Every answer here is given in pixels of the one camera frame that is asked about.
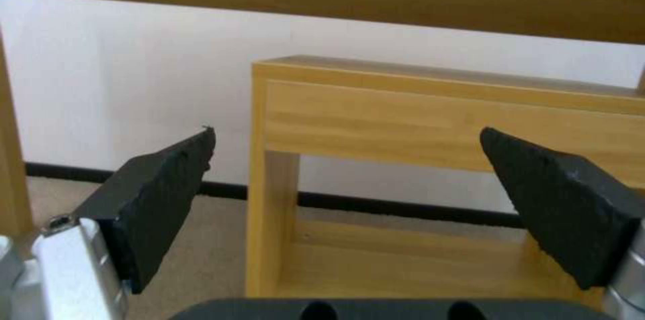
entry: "wooden table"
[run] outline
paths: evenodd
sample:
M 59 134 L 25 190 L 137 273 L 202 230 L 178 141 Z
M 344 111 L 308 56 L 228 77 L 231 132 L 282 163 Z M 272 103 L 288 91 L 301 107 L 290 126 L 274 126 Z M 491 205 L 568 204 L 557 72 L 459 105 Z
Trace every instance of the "wooden table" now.
M 548 297 L 598 307 L 528 240 L 296 219 L 300 155 L 491 171 L 492 126 L 587 156 L 645 187 L 635 90 L 293 56 L 253 65 L 246 293 L 251 297 Z

